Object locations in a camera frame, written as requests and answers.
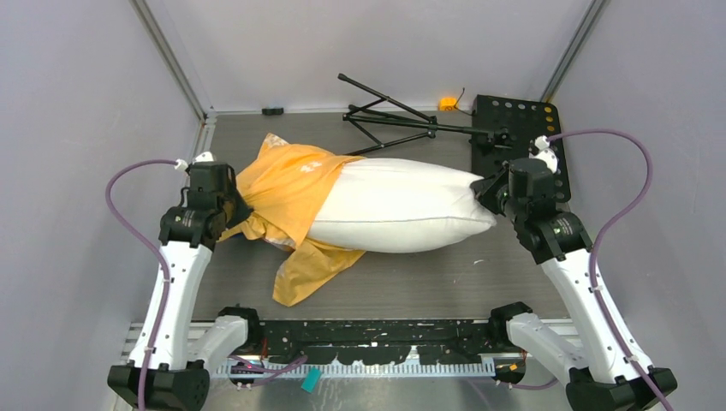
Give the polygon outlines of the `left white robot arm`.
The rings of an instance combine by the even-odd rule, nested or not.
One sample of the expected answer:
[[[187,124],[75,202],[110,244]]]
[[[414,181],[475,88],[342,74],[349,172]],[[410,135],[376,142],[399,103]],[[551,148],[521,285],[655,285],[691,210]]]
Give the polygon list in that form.
[[[211,375],[236,350],[253,354],[263,341],[256,310],[225,307],[195,343],[188,332],[199,285],[221,234],[250,217],[231,166],[204,152],[191,162],[172,161],[184,172],[181,201],[161,218],[158,243],[152,243],[116,209],[111,192],[121,170],[105,189],[107,206],[158,260],[158,274],[140,337],[126,364],[112,366],[108,386],[138,410],[200,410]]]

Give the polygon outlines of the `orange tape roll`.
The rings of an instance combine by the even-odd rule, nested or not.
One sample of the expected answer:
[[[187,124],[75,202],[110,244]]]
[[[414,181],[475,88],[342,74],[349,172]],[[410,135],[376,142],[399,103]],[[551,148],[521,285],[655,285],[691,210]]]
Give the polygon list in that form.
[[[458,98],[453,98],[453,97],[441,98],[438,101],[437,109],[439,111],[458,110]]]

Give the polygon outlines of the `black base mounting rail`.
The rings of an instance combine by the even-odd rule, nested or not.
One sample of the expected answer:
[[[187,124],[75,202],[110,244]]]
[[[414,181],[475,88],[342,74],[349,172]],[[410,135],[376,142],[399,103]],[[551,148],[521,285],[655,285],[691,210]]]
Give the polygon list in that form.
[[[266,320],[232,354],[279,364],[306,356],[309,365],[398,365],[415,354],[424,365],[475,364],[484,356],[526,362],[522,348],[473,319]]]

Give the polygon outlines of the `black folded tripod stand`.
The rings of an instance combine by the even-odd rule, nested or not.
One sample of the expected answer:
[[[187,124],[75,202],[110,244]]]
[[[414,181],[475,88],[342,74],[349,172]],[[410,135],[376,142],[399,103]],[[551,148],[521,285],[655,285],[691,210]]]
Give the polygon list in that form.
[[[471,136],[470,141],[478,148],[512,150],[514,145],[506,143],[505,137],[510,137],[507,129],[503,132],[487,131],[482,128],[456,126],[440,123],[436,116],[424,114],[422,111],[416,110],[392,97],[383,94],[369,86],[366,86],[357,80],[346,76],[343,73],[337,75],[337,79],[348,83],[364,92],[371,94],[376,99],[369,104],[358,106],[350,104],[348,111],[342,115],[342,120],[348,122],[363,133],[373,142],[372,146],[349,152],[349,156],[362,156],[363,154],[382,150],[384,148],[398,146],[407,142],[428,138],[433,140],[437,137],[438,132],[467,134]],[[374,110],[373,107],[382,103],[390,103],[394,107],[403,109],[410,116],[398,115],[388,111]],[[398,140],[384,142],[373,135],[370,131],[363,127],[363,123],[376,125],[385,125],[400,128],[418,129],[420,132]]]

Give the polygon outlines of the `white pillow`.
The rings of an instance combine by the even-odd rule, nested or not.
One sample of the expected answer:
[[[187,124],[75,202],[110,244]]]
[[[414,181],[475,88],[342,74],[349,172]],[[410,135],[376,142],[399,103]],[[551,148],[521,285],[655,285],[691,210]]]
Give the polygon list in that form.
[[[478,177],[400,158],[346,164],[307,235],[332,246],[419,253],[464,241],[496,219],[474,198]]]

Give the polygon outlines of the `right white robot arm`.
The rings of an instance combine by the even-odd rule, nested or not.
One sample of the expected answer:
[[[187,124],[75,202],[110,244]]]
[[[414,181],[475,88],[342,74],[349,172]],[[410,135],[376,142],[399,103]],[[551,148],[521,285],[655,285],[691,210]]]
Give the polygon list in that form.
[[[521,348],[564,385],[573,410],[648,410],[664,405],[678,383],[654,366],[629,331],[595,258],[581,220],[556,201],[556,178],[545,161],[520,158],[470,186],[488,211],[506,217],[562,298],[579,335],[575,347],[525,303],[495,308],[489,340],[500,351]]]

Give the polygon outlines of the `black perforated metal plate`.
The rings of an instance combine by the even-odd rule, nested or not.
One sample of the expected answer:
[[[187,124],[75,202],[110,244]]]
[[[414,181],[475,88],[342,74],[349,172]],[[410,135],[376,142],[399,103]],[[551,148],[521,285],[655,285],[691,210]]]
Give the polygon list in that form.
[[[503,163],[525,158],[540,136],[562,132],[558,108],[550,103],[478,95],[473,101],[471,172],[495,176]]]

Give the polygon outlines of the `teal tape piece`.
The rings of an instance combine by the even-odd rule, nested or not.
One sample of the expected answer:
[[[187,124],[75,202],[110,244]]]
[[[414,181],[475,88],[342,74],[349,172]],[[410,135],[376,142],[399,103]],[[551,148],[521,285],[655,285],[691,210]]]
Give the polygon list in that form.
[[[310,368],[301,384],[301,388],[305,392],[312,394],[321,376],[322,371],[320,369],[318,369],[317,367]]]

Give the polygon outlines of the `yellow printed pillowcase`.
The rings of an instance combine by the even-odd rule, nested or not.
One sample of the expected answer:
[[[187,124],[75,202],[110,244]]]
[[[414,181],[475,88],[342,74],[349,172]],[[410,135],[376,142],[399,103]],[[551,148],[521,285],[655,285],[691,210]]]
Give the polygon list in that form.
[[[256,159],[237,175],[237,189],[253,211],[220,239],[242,235],[289,252],[275,276],[277,303],[292,307],[304,301],[364,255],[308,235],[343,166],[357,159],[267,134]]]

